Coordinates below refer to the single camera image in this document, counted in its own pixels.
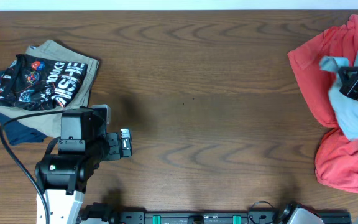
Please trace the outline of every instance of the white backdrop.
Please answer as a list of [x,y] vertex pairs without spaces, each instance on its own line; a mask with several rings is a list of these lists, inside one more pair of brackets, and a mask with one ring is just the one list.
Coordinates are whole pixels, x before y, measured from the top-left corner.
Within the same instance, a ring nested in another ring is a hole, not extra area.
[[358,0],[0,0],[0,11],[358,9]]

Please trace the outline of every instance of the green tape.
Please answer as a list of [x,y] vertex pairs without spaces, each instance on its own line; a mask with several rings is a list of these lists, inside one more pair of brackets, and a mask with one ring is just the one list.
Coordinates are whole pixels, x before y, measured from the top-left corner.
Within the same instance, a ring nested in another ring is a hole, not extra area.
[[233,215],[233,224],[241,224],[241,216]]
[[154,215],[153,216],[153,224],[161,224],[161,216]]

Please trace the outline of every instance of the red towel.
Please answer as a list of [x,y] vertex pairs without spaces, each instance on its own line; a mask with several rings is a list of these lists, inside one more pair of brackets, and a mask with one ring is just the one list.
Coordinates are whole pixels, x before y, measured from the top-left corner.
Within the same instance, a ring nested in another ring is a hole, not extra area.
[[321,141],[316,155],[317,180],[324,185],[358,193],[358,140],[343,135],[328,98],[335,74],[320,70],[323,56],[346,57],[354,63],[358,49],[358,15],[346,25],[332,27],[288,53],[299,88],[313,116],[334,128]]

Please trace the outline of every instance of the wood grain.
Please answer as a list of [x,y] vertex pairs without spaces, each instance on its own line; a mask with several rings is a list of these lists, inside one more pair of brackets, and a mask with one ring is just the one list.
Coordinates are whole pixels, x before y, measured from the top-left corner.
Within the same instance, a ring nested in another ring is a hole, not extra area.
[[[0,12],[0,70],[47,39],[101,59],[90,103],[113,109],[109,131],[131,128],[134,155],[101,164],[85,205],[246,210],[297,200],[356,217],[358,194],[316,181],[327,129],[287,58],[352,13]],[[14,150],[32,170],[46,145]],[[0,223],[35,223],[35,214],[35,190],[0,143]]]

